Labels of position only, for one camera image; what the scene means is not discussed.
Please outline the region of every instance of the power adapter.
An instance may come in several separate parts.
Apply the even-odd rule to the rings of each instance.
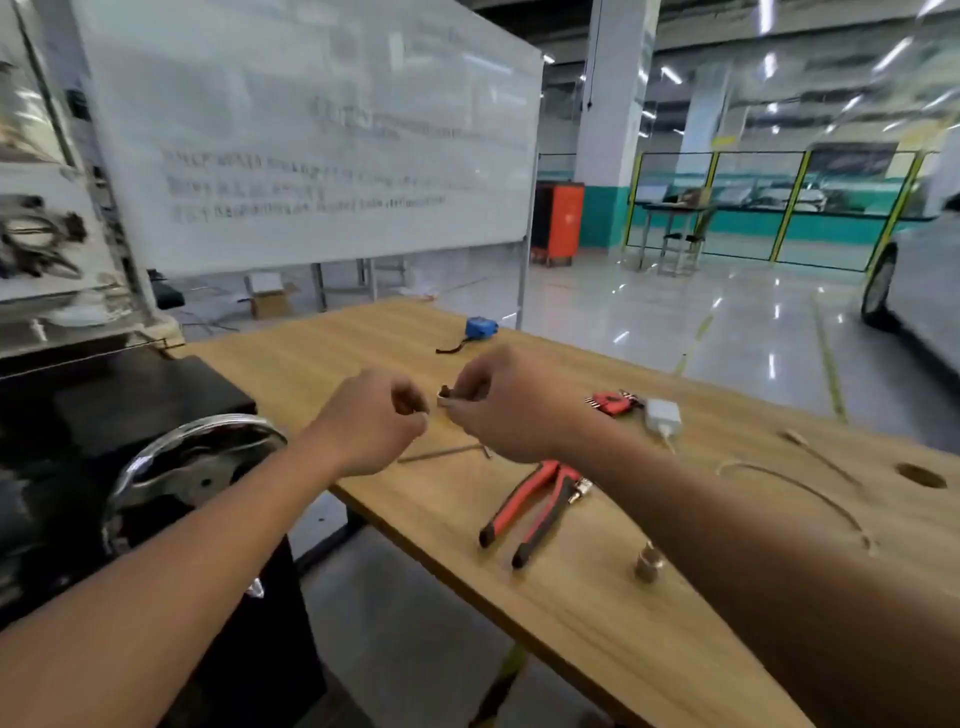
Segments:
[[[669,400],[647,400],[644,406],[644,422],[647,429],[662,437],[668,445],[670,439],[679,435],[684,428],[680,419],[680,407]]]

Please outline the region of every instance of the wooden table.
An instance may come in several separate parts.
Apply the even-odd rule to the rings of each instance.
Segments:
[[[466,361],[492,346],[434,354],[436,347],[459,341],[463,325],[462,317],[429,303],[390,299],[175,352],[201,356],[254,397],[263,415],[294,433],[341,379],[365,366],[409,373],[429,393],[452,383]],[[502,330],[497,339],[535,350],[585,394],[622,387],[678,402],[684,433],[677,447],[685,461],[712,471],[730,458],[751,460],[815,484],[876,534],[878,558],[960,595],[960,458],[528,334]],[[645,436],[632,418],[622,426]],[[839,475],[779,439],[775,433],[785,427],[866,482],[877,504],[867,505]],[[435,413],[409,453],[469,442]],[[905,479],[894,470],[901,462],[941,474],[948,487],[934,490]],[[513,572],[510,559],[525,523],[490,551],[481,550],[480,528],[529,471],[498,457],[487,461],[475,451],[393,465],[345,481],[334,493],[622,722],[642,718],[670,728],[809,725],[675,570],[667,565],[653,586],[634,578],[644,537],[602,493],[594,490],[571,508],[522,572]],[[731,473],[728,482],[771,509],[805,519],[842,547],[861,548],[846,522],[800,489],[750,472]]]

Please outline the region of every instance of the wheel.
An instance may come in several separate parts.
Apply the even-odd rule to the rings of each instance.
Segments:
[[[880,254],[874,274],[863,292],[860,317],[867,326],[879,328],[881,331],[893,331],[898,327],[897,317],[887,308],[887,296],[890,293],[890,283],[894,279],[896,269],[897,248],[888,246]]]

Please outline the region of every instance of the red pliers handle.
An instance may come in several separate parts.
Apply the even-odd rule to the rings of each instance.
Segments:
[[[544,460],[537,469],[520,481],[514,491],[507,496],[491,521],[480,531],[480,546],[487,548],[513,522],[523,503],[537,491],[552,486],[550,497],[543,507],[540,517],[534,523],[523,543],[514,554],[514,569],[522,569],[530,560],[531,554],[543,537],[550,531],[561,513],[570,504],[577,493],[581,476],[572,468],[556,460]]]
[[[639,397],[622,389],[619,392],[594,392],[584,401],[593,409],[599,409],[605,415],[611,417],[617,417],[629,412],[634,407],[641,406]]]

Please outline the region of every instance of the white pillar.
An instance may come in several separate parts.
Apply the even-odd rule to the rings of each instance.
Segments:
[[[707,173],[710,159],[699,155],[713,151],[713,139],[727,110],[730,76],[729,63],[707,63],[697,67],[690,109],[686,113],[684,141],[680,145],[681,156],[677,161],[679,174]]]
[[[586,187],[580,243],[620,243],[660,0],[594,0],[574,180]]]

